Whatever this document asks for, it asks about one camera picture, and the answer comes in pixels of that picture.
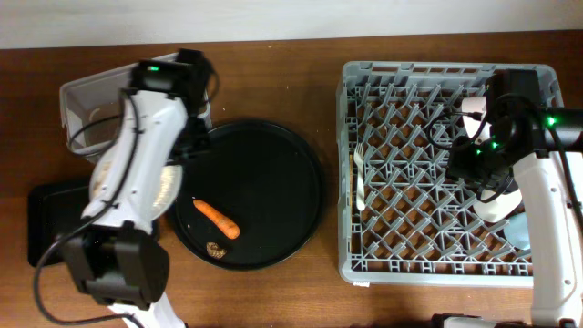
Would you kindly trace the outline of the small white cup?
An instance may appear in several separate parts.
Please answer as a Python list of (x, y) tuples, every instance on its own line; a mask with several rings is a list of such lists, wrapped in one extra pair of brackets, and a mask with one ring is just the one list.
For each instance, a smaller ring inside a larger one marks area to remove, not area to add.
[(473, 205), (474, 213), (483, 221), (497, 223), (515, 210), (522, 202), (520, 190), (509, 194), (502, 194), (491, 202), (476, 201)]

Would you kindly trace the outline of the light blue plastic cup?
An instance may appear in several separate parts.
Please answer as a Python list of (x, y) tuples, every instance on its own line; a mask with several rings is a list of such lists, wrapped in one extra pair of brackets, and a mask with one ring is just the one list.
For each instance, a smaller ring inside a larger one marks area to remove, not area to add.
[(521, 251), (530, 249), (530, 239), (528, 234), (527, 215), (519, 213), (507, 220), (507, 225), (503, 229), (506, 240)]

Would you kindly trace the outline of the orange carrot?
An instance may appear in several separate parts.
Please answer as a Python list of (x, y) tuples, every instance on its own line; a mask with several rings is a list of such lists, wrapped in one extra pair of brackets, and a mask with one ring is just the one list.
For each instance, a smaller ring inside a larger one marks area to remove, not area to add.
[(229, 217), (216, 210), (203, 200), (194, 199), (194, 207), (206, 216), (229, 239), (235, 240), (240, 236), (240, 227)]

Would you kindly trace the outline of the white plastic fork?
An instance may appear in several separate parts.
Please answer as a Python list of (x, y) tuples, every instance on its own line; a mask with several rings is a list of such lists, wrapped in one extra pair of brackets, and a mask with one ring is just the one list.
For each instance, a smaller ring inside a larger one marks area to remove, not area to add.
[(364, 144), (358, 143), (353, 153), (353, 161), (357, 169), (356, 178), (356, 207), (358, 211), (365, 210), (364, 180), (363, 180), (363, 153)]

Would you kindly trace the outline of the wooden chopstick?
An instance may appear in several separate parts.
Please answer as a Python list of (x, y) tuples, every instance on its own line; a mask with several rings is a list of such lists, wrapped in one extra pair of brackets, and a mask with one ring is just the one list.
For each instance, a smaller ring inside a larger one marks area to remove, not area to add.
[(349, 193), (353, 194), (353, 154), (349, 154)]

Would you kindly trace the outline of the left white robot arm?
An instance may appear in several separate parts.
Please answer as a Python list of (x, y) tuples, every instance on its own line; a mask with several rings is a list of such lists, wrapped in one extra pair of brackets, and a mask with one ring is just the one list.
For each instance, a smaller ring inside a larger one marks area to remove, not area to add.
[[(119, 131), (92, 175), (93, 194), (78, 228), (61, 235), (39, 259), (33, 276), (38, 311), (61, 326), (121, 319), (129, 327), (183, 327), (165, 292), (169, 254), (154, 221), (178, 196), (183, 165), (210, 145), (200, 111), (218, 74), (199, 50), (182, 48), (173, 61), (142, 60), (118, 91)], [(58, 252), (78, 291), (109, 315), (65, 320), (44, 305), (40, 276)]]

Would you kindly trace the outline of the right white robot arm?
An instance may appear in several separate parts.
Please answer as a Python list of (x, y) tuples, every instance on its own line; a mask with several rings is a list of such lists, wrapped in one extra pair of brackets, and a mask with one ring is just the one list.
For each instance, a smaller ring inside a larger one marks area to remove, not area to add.
[(519, 190), (527, 216), (535, 327), (582, 324), (582, 112), (543, 102), (537, 72), (508, 69), (486, 81), (486, 111), (471, 112), (479, 133), (447, 147), (446, 174), (492, 202)]

